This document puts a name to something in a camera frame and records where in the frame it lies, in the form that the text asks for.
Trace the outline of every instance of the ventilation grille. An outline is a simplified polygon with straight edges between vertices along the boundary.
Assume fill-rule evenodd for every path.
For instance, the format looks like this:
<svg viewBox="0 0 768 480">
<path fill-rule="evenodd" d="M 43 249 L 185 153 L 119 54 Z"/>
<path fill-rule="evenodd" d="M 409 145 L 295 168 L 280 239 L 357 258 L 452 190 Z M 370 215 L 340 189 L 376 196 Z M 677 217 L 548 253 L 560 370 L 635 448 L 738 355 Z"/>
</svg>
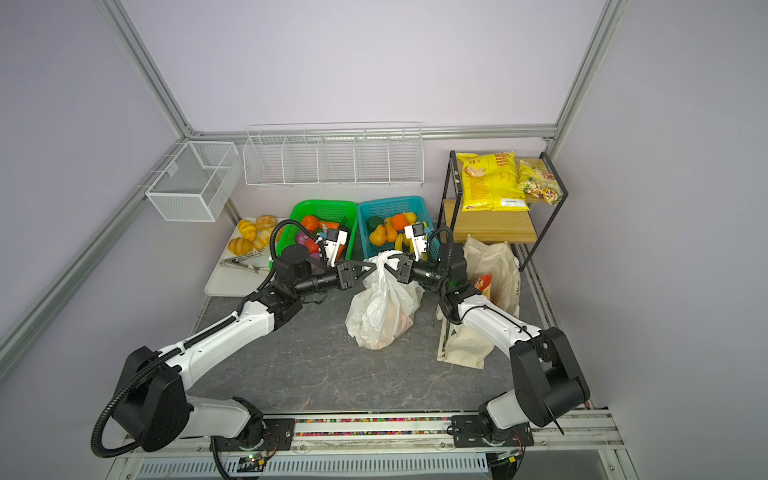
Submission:
<svg viewBox="0 0 768 480">
<path fill-rule="evenodd" d="M 238 457 L 224 467 L 233 477 L 418 475 L 425 473 L 487 472 L 483 453 L 435 453 L 401 455 L 291 455 L 277 456 L 266 463 L 264 473 L 237 472 Z M 217 478 L 211 457 L 147 458 L 139 469 L 141 478 Z"/>
</svg>

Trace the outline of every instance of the yellow snack bag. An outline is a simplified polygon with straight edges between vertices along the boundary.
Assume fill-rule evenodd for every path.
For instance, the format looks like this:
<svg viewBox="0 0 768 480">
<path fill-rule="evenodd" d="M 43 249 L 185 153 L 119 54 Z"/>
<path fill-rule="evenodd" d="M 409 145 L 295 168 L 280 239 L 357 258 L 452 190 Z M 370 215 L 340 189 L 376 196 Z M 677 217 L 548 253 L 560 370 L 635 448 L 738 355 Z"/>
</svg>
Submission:
<svg viewBox="0 0 768 480">
<path fill-rule="evenodd" d="M 464 205 L 462 211 L 529 210 L 525 193 L 518 188 L 515 153 L 456 154 L 462 162 Z"/>
</svg>

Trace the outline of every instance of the snack bag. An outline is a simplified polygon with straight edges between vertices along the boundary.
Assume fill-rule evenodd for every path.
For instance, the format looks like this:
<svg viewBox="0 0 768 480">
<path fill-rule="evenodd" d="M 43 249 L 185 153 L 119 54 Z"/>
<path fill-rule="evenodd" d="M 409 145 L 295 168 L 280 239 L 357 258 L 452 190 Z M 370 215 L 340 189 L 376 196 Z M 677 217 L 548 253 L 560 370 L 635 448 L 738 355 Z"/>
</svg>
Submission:
<svg viewBox="0 0 768 480">
<path fill-rule="evenodd" d="M 491 299 L 491 281 L 493 280 L 493 274 L 483 275 L 475 282 L 475 288 L 480 290 L 480 293 Z"/>
<path fill-rule="evenodd" d="M 520 161 L 520 184 L 518 188 L 527 194 L 541 198 L 550 205 L 557 205 L 563 198 L 558 181 L 553 174 L 548 174 L 526 161 Z"/>
<path fill-rule="evenodd" d="M 456 154 L 462 162 L 464 205 L 462 210 L 529 210 L 518 189 L 515 153 L 490 155 Z"/>
</svg>

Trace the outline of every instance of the white tray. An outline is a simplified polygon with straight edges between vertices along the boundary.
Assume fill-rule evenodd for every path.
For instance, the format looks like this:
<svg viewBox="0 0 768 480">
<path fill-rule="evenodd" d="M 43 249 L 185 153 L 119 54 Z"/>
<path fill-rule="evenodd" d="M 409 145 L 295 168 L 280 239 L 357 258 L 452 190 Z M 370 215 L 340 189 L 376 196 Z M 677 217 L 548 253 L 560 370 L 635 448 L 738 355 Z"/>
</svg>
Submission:
<svg viewBox="0 0 768 480">
<path fill-rule="evenodd" d="M 255 222 L 256 217 L 246 218 L 250 222 Z M 277 221 L 285 220 L 284 218 L 278 218 Z M 242 237 L 240 231 L 235 226 L 234 232 L 227 240 L 227 244 L 233 238 Z M 229 266 L 221 266 L 221 260 L 235 257 L 235 255 L 227 249 L 227 245 L 224 245 L 224 252 L 222 252 L 219 261 L 216 262 L 214 271 L 211 273 L 208 283 L 205 285 L 205 294 L 208 296 L 246 296 L 253 292 L 266 278 L 266 272 L 257 273 L 249 272 L 240 268 L 232 268 Z M 269 266 L 270 255 L 266 254 L 261 257 L 257 257 L 258 260 L 251 260 L 249 263 L 255 266 Z"/>
</svg>

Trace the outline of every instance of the white wire shelf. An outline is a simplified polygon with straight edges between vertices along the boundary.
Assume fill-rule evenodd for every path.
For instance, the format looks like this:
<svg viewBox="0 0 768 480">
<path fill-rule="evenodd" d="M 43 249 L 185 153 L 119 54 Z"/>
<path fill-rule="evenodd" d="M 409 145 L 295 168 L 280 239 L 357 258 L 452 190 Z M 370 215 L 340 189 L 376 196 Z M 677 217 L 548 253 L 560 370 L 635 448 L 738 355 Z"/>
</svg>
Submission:
<svg viewBox="0 0 768 480">
<path fill-rule="evenodd" d="M 247 127 L 252 187 L 421 186 L 421 124 L 296 124 Z"/>
<path fill-rule="evenodd" d="M 215 222 L 243 164 L 234 142 L 186 141 L 147 189 L 165 220 Z"/>
</svg>

